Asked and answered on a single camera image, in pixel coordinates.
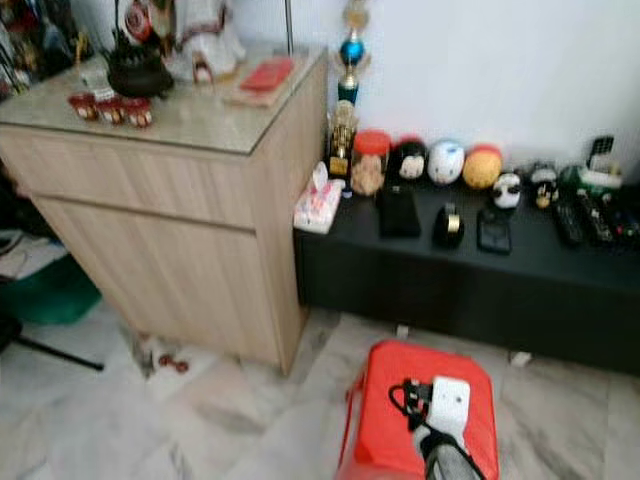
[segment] white wall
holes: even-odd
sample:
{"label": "white wall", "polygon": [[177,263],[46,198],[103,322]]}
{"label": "white wall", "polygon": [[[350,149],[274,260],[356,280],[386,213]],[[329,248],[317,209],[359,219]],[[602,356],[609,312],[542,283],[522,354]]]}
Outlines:
{"label": "white wall", "polygon": [[[292,0],[296,42],[335,50],[345,3]],[[581,160],[594,136],[613,133],[626,173],[640,165],[640,2],[370,0],[369,8],[363,126],[495,142],[511,162]],[[284,42],[284,0],[235,0],[235,19],[247,39]]]}

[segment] chair leg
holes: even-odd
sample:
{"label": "chair leg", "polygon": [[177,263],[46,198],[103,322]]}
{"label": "chair leg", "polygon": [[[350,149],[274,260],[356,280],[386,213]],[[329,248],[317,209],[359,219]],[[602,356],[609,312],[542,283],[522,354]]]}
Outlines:
{"label": "chair leg", "polygon": [[29,340],[28,338],[25,338],[22,335],[15,338],[13,341],[18,343],[19,345],[22,345],[23,347],[30,348],[31,350],[46,353],[48,355],[61,358],[68,362],[75,363],[77,365],[81,365],[86,368],[91,368],[98,372],[101,372],[102,370],[104,370],[104,364],[102,363],[90,362],[89,360],[85,360],[84,358],[76,357],[75,355],[71,355],[61,350],[56,350],[55,348],[48,347],[47,345],[34,342],[33,340]]}

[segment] cabinet door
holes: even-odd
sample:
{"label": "cabinet door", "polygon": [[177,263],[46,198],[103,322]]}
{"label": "cabinet door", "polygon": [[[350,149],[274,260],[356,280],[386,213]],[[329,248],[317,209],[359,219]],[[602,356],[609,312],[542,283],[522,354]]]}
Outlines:
{"label": "cabinet door", "polygon": [[252,233],[58,200],[36,203],[139,332],[279,363]]}

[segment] cabinet drawer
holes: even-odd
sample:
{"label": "cabinet drawer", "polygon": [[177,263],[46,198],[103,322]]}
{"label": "cabinet drawer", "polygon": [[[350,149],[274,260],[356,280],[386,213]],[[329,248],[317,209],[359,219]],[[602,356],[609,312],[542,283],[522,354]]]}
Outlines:
{"label": "cabinet drawer", "polygon": [[241,156],[11,128],[0,146],[39,195],[253,226]]}
{"label": "cabinet drawer", "polygon": [[37,205],[139,332],[279,363],[253,234],[65,201]]}

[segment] blue trophy ball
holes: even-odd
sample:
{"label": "blue trophy ball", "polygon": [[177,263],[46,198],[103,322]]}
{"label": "blue trophy ball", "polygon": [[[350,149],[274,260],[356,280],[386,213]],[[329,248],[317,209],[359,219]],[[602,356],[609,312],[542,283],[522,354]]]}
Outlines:
{"label": "blue trophy ball", "polygon": [[345,65],[357,65],[364,57],[364,43],[360,40],[346,40],[340,47],[340,58]]}

